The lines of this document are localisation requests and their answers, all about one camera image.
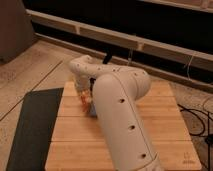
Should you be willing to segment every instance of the speckled floor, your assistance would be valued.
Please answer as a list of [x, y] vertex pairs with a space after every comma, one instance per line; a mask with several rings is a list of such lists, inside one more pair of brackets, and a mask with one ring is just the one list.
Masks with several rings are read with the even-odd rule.
[[[8, 64], [0, 63], [0, 171], [6, 168], [17, 120], [26, 92], [63, 87], [72, 79], [68, 62], [81, 53], [39, 41]], [[177, 103], [187, 108], [203, 110], [203, 102], [212, 97], [203, 91], [170, 82]], [[213, 99], [205, 108], [213, 112]], [[206, 117], [199, 114], [205, 123]], [[188, 112], [183, 112], [190, 132], [199, 132], [200, 123]], [[203, 137], [192, 137], [200, 160], [207, 165], [207, 145]]]

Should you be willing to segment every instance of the small object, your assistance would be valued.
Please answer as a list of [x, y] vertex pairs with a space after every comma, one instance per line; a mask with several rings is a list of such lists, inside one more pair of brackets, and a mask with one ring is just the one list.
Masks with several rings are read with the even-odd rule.
[[93, 103], [93, 102], [91, 102], [91, 104], [90, 104], [90, 109], [89, 109], [88, 114], [89, 114], [89, 116], [91, 116], [91, 117], [97, 117], [96, 110], [95, 110], [95, 106], [94, 106], [94, 103]]
[[78, 92], [78, 95], [82, 102], [83, 112], [88, 113], [90, 111], [90, 104], [91, 104], [90, 90]]
[[205, 138], [205, 142], [210, 145], [211, 147], [213, 147], [213, 134], [209, 134], [206, 138]]

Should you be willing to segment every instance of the robot arm segment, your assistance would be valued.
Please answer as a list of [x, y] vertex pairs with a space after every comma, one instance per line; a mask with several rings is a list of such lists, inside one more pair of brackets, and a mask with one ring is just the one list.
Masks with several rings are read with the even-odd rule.
[[133, 67], [92, 64], [90, 56], [71, 61], [70, 69], [79, 90], [88, 89], [89, 79], [97, 78], [93, 102], [115, 169], [162, 171], [134, 102], [148, 92], [148, 74]]

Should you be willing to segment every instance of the wooden cutting board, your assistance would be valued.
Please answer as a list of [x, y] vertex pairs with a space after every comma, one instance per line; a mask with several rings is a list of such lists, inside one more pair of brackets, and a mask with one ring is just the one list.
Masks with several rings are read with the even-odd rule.
[[[136, 102], [165, 170], [201, 170], [169, 83], [153, 82]], [[73, 82], [64, 87], [46, 171], [113, 171], [98, 120], [82, 110]]]

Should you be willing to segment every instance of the black rubber mat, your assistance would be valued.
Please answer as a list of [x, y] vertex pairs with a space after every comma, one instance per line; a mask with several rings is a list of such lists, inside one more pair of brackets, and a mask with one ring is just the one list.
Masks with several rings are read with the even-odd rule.
[[63, 89], [24, 97], [7, 171], [43, 171]]

